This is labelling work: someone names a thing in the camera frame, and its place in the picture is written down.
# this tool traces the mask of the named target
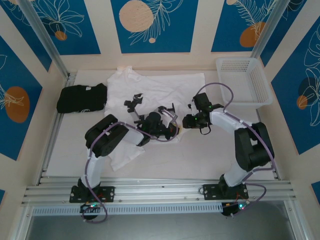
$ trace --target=plastic basket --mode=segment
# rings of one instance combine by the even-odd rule
[[[260,108],[273,102],[273,95],[261,62],[253,57],[220,57],[216,60],[219,82],[228,85],[234,98],[230,106]],[[222,99],[231,99],[228,89],[220,86]]]

